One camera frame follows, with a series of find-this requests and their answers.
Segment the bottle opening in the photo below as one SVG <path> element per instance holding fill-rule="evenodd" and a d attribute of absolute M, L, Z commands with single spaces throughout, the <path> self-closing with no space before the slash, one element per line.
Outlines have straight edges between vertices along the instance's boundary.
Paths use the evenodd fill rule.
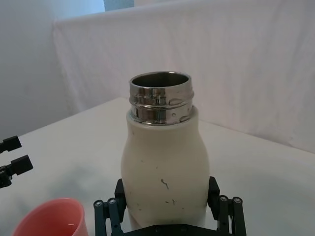
<path fill-rule="evenodd" d="M 131 83 L 140 87 L 164 88 L 181 85 L 189 80 L 189 76 L 176 72 L 153 72 L 139 75 Z"/>

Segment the white wall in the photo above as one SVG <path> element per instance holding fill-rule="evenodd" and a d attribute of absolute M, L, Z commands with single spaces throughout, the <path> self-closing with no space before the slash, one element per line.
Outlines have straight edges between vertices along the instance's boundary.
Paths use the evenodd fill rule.
<path fill-rule="evenodd" d="M 102 11 L 103 0 L 0 1 L 0 139 L 72 114 L 55 55 L 52 22 Z"/>

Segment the tabletop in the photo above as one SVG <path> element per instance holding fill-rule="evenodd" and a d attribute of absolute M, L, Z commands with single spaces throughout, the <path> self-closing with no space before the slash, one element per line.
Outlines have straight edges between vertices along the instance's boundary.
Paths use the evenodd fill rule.
<path fill-rule="evenodd" d="M 22 148 L 1 165 L 28 154 L 34 169 L 0 190 L 0 235 L 11 235 L 23 216 L 58 197 L 78 199 L 94 235 L 93 202 L 114 196 L 127 138 L 128 101 L 118 98 L 20 137 Z M 315 233 L 315 154 L 200 121 L 211 175 L 221 194 L 243 199 L 249 236 Z M 122 224 L 129 231 L 128 215 Z M 215 221 L 207 212 L 207 228 Z"/>

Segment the white backdrop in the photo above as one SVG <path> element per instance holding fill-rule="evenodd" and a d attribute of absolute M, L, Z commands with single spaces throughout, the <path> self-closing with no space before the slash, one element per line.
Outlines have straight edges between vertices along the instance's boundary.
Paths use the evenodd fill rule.
<path fill-rule="evenodd" d="M 52 23 L 102 11 L 103 0 L 0 0 L 0 140 L 73 114 Z"/>
<path fill-rule="evenodd" d="M 140 73 L 192 76 L 202 120 L 315 152 L 315 1 L 190 0 L 56 23 L 74 109 Z"/>

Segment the cup rim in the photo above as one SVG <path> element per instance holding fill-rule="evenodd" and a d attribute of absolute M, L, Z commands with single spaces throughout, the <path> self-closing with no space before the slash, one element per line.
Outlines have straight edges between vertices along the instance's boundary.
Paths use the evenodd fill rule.
<path fill-rule="evenodd" d="M 80 216 L 80 221 L 79 221 L 79 224 L 78 224 L 78 227 L 76 228 L 76 230 L 74 231 L 74 233 L 72 235 L 75 235 L 78 231 L 79 231 L 79 228 L 80 226 L 82 225 L 83 221 L 84 221 L 84 207 L 83 205 L 78 201 L 76 200 L 75 198 L 56 198 L 56 199 L 52 199 L 52 200 L 49 200 L 49 201 L 46 201 L 42 204 L 40 204 L 39 206 L 37 206 L 36 208 L 34 208 L 33 210 L 31 210 L 29 213 L 27 213 L 23 219 L 19 222 L 19 224 L 16 226 L 12 236 L 16 236 L 17 233 L 20 231 L 21 229 L 21 226 L 24 225 L 24 223 L 30 218 L 32 217 L 33 215 L 37 214 L 38 212 L 40 212 L 41 210 L 43 210 L 43 208 L 47 207 L 48 205 L 51 205 L 53 203 L 57 203 L 57 202 L 60 202 L 60 201 L 63 201 L 63 202 L 71 202 L 71 203 L 75 203 L 79 206 L 79 210 L 80 212 L 82 213 L 81 216 Z"/>

